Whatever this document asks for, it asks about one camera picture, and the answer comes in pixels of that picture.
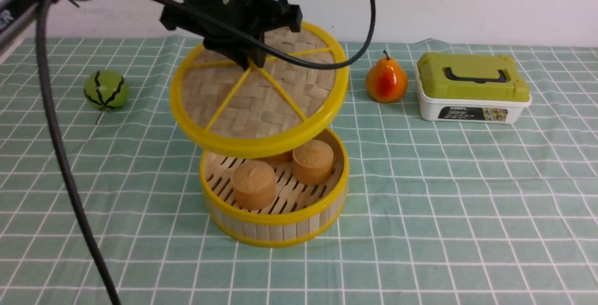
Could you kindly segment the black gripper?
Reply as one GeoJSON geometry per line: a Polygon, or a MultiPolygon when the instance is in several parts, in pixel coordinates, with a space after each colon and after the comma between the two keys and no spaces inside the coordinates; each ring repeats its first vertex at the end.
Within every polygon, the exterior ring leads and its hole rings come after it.
{"type": "MultiPolygon", "coordinates": [[[[287,0],[182,1],[184,5],[212,16],[262,43],[266,32],[278,28],[289,28],[293,33],[301,31],[301,9],[287,0]]],[[[167,30],[179,28],[202,36],[205,49],[222,54],[243,70],[248,69],[250,62],[258,67],[265,64],[265,52],[243,43],[215,25],[193,20],[173,7],[164,7],[160,22],[167,30]]]]}

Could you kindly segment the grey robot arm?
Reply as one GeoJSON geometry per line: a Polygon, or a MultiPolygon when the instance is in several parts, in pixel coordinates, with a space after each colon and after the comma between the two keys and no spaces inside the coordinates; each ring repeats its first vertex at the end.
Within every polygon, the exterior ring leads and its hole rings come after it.
{"type": "MultiPolygon", "coordinates": [[[[1,45],[15,39],[32,22],[41,0],[1,0],[1,45]]],[[[263,43],[265,33],[288,28],[293,33],[301,31],[302,12],[299,5],[287,0],[182,0],[196,11],[205,13],[236,28],[263,43]]],[[[203,37],[209,50],[229,58],[243,70],[250,62],[262,67],[266,53],[230,33],[203,20],[193,20],[174,7],[166,6],[160,16],[167,30],[184,29],[203,37]]]]}

